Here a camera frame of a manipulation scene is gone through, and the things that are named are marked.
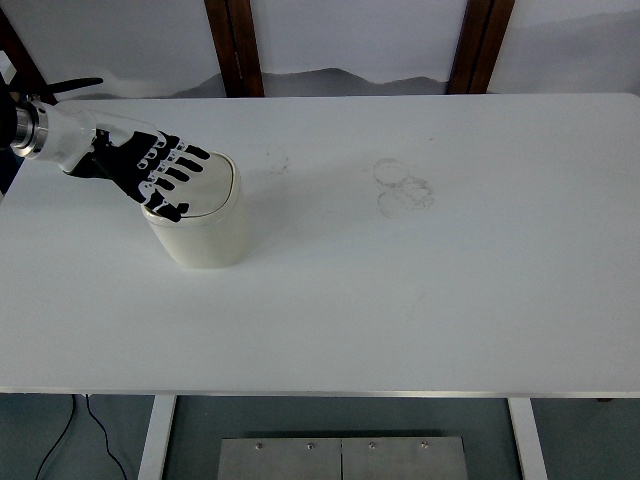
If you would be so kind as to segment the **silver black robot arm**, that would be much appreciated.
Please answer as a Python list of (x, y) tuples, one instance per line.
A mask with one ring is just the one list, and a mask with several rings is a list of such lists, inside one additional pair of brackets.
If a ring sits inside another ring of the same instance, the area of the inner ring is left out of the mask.
[(212, 155), (155, 126), (100, 111), (65, 113), (1, 85), (1, 147), (52, 162), (67, 175), (115, 183), (152, 213), (177, 222), (202, 215)]

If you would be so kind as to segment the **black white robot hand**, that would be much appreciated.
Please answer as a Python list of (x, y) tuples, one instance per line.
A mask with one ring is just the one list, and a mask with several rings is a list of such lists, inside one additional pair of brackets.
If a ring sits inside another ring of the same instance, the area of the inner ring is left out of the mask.
[(189, 173), (200, 173), (210, 153), (136, 120), (83, 110), (65, 113), (41, 105), (39, 118), (46, 132), (39, 159), (57, 164), (80, 178), (96, 175), (112, 180), (126, 195), (149, 212), (178, 222), (189, 211), (187, 202), (171, 204), (165, 198), (175, 183), (185, 183)]

